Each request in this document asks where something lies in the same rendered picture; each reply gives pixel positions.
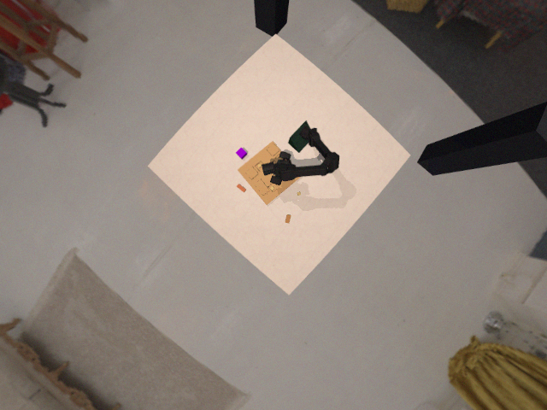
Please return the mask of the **purple cube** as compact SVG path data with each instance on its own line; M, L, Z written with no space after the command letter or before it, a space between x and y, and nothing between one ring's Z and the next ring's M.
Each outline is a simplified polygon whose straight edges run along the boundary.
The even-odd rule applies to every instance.
M242 147L236 153L241 158L241 160L247 155Z

